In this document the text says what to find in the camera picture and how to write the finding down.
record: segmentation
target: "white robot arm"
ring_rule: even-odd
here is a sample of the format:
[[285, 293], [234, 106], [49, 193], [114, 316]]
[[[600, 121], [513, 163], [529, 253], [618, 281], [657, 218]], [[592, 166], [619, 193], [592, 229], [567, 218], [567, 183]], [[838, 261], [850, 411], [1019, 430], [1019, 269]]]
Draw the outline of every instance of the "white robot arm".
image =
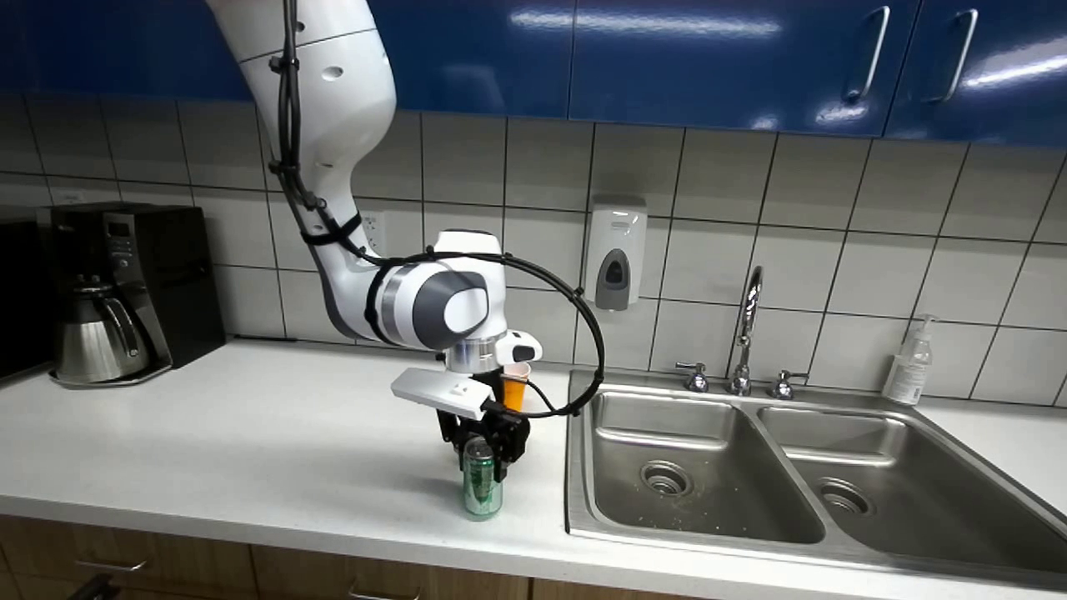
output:
[[[235, 56], [274, 145], [278, 176], [323, 277], [328, 313], [348, 336], [410, 349], [439, 349], [454, 374], [490, 374], [540, 358], [540, 345], [510, 335], [504, 266], [461, 253], [499, 253], [488, 234], [439, 234], [439, 261], [383, 265], [365, 245], [351, 193], [354, 166], [380, 145], [398, 94], [365, 0], [208, 0]], [[420, 371], [392, 384], [398, 398], [479, 421], [479, 384]]]

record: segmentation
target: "countertop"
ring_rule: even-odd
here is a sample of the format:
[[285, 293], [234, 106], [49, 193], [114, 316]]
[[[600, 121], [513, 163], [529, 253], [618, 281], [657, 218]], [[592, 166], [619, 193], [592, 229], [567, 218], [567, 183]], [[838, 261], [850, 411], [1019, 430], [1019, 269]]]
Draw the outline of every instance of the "countertop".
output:
[[[227, 345], [125, 391], [0, 388], [0, 514], [383, 556], [692, 597], [1061, 597], [896, 571], [569, 537], [563, 421], [538, 421], [499, 517], [467, 519], [428, 408], [391, 398], [412, 360]], [[567, 374], [540, 374], [567, 398]], [[925, 415], [1067, 514], [1067, 415]]]

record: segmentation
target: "sink drain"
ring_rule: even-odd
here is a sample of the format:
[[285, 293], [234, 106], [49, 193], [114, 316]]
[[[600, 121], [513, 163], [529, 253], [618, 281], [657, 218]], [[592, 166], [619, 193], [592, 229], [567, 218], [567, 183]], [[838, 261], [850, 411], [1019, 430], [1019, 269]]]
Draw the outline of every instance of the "sink drain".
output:
[[663, 498], [677, 498], [689, 489], [689, 476], [679, 464], [674, 460], [651, 460], [643, 467], [643, 488]]
[[832, 509], [842, 509], [842, 514], [870, 514], [868, 498], [863, 498], [850, 479], [827, 476], [827, 479], [820, 484], [820, 498], [822, 498], [822, 504], [832, 508]]

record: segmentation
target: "faucet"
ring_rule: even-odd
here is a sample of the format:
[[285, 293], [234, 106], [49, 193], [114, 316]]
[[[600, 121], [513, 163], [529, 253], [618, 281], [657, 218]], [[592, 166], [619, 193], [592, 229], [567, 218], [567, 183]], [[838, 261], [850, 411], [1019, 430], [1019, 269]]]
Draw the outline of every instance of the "faucet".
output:
[[754, 269], [746, 281], [746, 289], [740, 297], [740, 327], [737, 327], [737, 364], [727, 374], [727, 391], [746, 398], [749, 395], [749, 354], [754, 354], [754, 327], [756, 327], [756, 307], [764, 289], [764, 266]]

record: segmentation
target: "stainless steel sink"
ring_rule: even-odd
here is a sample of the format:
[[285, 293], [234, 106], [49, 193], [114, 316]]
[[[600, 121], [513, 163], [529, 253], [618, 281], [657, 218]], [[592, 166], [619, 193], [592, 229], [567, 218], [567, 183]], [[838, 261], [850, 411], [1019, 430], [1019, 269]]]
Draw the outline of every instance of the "stainless steel sink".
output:
[[1062, 517], [882, 400], [607, 384], [567, 430], [567, 527], [1067, 591]]

